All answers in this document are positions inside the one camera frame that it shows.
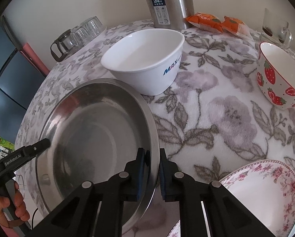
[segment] white plastic bowl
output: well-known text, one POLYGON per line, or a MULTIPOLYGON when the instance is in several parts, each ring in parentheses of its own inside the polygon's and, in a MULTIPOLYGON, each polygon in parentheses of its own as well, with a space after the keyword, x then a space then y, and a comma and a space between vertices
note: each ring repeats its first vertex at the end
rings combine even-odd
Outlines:
POLYGON ((177 76, 184 40, 184 35, 175 30, 140 30, 114 44, 101 64, 139 93, 158 95, 177 76))

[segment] glass mug handle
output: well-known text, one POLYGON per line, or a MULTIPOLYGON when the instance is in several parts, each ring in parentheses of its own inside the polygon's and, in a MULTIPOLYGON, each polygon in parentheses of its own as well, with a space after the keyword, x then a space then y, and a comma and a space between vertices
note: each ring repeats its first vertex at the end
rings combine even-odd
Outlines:
POLYGON ((282 49, 288 49, 290 47, 290 45, 291 45, 292 34, 291 34, 290 30, 288 28, 286 28, 286 27, 283 28, 282 33, 285 34, 285 36, 286 36, 286 40, 283 43, 282 49))
POLYGON ((51 50, 52 57, 53 57, 57 62, 61 62, 61 61, 63 61, 63 60, 66 58, 66 56, 67 56, 66 54, 64 54, 64 53, 62 52, 62 50, 61 50, 61 48, 60 48, 60 42, 59 42, 57 39, 53 42, 53 44, 51 44, 50 50, 51 50), (58 50, 60 51, 60 53, 61 53, 61 57, 58 57, 58 56, 56 55, 56 53, 52 50, 52 45, 54 45, 54 44, 56 44, 58 50))

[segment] table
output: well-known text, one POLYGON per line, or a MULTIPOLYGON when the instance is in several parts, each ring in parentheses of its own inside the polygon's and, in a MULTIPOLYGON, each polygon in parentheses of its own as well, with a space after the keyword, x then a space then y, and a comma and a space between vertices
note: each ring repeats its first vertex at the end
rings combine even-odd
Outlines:
MULTIPOLYGON (((55 105, 80 84, 113 78, 100 64, 103 53, 128 34, 153 28, 141 20, 110 28, 104 38, 70 63, 55 66, 33 98, 19 129, 16 148, 39 140, 55 105)), ((276 109, 256 82, 259 33, 254 41, 197 28, 183 30, 179 73, 162 94, 144 96, 153 112, 169 158, 198 181, 219 180, 252 161, 276 159, 295 171, 295 108, 276 109)), ((288 51, 294 58, 295 52, 288 51)), ((21 169, 28 190, 46 216, 38 191, 35 160, 21 169)), ((144 217, 126 237, 164 236, 179 219, 175 203, 162 202, 160 190, 144 217)))

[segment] thermos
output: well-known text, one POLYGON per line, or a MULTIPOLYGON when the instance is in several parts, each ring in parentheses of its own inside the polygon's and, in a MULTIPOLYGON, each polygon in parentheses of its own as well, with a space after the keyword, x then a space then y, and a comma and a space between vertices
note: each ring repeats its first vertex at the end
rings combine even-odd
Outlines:
POLYGON ((194 14, 192 0, 146 0, 155 28, 183 30, 192 27, 185 18, 194 14))

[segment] strawberry bowl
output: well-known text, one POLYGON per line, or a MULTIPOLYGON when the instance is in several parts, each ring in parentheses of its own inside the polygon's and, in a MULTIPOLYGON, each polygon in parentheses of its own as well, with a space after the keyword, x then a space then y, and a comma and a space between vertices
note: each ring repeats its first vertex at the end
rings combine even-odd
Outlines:
POLYGON ((268 42, 259 45, 256 80, 276 107, 295 107, 295 60, 284 50, 268 42))

